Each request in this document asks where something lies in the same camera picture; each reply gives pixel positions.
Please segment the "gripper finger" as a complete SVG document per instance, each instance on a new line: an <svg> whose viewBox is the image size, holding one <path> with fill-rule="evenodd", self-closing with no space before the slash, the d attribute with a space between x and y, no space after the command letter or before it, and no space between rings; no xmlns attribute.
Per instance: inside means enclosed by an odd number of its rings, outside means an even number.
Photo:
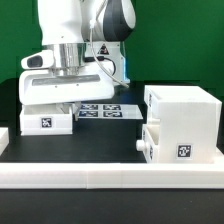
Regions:
<svg viewBox="0 0 224 224"><path fill-rule="evenodd" d="M72 114L73 113L73 104L72 103L62 103L60 105L60 109L64 114Z"/></svg>

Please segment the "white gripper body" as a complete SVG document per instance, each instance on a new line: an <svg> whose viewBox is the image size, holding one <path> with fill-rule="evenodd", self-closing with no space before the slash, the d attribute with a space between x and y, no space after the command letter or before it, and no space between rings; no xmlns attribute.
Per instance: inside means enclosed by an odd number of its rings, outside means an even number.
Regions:
<svg viewBox="0 0 224 224"><path fill-rule="evenodd" d="M23 105L69 103L110 99L113 80L96 62L81 66L77 75L57 76L52 50L42 50L21 60L24 72L19 77L19 99Z"/></svg>

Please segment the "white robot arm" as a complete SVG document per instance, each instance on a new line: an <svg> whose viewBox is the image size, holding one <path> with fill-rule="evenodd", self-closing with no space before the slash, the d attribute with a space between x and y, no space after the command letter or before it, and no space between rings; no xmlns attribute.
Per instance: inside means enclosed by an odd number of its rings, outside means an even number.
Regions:
<svg viewBox="0 0 224 224"><path fill-rule="evenodd" d="M118 81L96 55L95 42L121 42L136 24L131 0L37 0L42 50L21 61L23 107L109 99Z"/></svg>

